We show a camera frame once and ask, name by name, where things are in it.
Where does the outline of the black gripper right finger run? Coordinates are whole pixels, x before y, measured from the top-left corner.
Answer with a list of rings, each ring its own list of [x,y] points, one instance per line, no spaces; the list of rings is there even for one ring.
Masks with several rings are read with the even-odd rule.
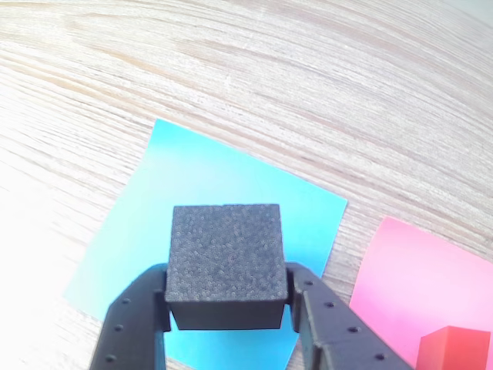
[[[288,262],[287,283],[305,369],[411,368],[307,267]]]

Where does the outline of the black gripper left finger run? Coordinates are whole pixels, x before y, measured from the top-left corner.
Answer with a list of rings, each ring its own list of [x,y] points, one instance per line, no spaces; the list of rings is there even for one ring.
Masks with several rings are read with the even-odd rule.
[[[166,368],[164,334],[171,330],[165,301],[166,264],[142,272],[109,306],[90,368]]]

